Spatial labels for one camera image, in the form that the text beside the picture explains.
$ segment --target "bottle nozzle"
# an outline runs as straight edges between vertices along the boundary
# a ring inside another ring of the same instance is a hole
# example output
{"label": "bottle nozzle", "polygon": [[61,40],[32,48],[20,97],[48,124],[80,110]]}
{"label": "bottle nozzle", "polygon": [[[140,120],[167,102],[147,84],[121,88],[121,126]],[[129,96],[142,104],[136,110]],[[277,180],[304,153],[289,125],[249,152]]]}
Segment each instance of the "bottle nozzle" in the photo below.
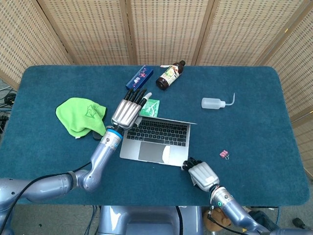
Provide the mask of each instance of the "bottle nozzle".
{"label": "bottle nozzle", "polygon": [[233,105],[235,103],[235,93],[234,93],[234,96],[233,96],[233,102],[231,102],[230,104],[225,104],[225,105]]}

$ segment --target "silver laptop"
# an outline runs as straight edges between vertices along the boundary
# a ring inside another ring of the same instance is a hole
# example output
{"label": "silver laptop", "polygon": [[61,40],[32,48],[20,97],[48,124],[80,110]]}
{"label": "silver laptop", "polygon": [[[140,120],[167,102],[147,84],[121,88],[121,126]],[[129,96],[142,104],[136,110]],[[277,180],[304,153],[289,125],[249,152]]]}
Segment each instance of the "silver laptop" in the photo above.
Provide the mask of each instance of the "silver laptop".
{"label": "silver laptop", "polygon": [[190,122],[143,117],[137,128],[125,132],[120,157],[182,166],[188,158]]}

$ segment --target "brown bottle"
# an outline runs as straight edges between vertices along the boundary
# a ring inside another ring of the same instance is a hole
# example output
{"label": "brown bottle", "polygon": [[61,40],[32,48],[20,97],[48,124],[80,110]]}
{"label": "brown bottle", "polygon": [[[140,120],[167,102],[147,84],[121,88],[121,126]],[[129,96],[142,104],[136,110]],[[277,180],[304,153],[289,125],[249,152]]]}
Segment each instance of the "brown bottle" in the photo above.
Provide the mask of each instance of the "brown bottle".
{"label": "brown bottle", "polygon": [[156,85],[161,89],[167,89],[184,70],[185,61],[181,60],[179,63],[174,63],[170,66],[156,81]]}

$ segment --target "small blue box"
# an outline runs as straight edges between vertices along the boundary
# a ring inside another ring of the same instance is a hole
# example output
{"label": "small blue box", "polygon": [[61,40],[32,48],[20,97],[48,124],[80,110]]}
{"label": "small blue box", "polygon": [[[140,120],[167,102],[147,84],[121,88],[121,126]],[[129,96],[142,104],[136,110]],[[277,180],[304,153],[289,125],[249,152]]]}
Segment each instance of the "small blue box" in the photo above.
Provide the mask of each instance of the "small blue box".
{"label": "small blue box", "polygon": [[149,77],[153,74],[153,69],[149,66],[142,66],[136,75],[126,84],[127,90],[133,88],[134,91],[141,88]]}

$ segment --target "green cloth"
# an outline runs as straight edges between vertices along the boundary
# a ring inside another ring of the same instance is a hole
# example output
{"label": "green cloth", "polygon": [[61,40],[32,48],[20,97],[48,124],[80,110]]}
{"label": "green cloth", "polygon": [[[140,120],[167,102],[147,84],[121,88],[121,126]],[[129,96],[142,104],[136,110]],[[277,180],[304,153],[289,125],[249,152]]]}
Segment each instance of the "green cloth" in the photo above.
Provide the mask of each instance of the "green cloth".
{"label": "green cloth", "polygon": [[56,108],[56,115],[74,137],[82,137],[93,130],[104,135],[106,128],[102,118],[106,107],[84,98],[70,98]]}

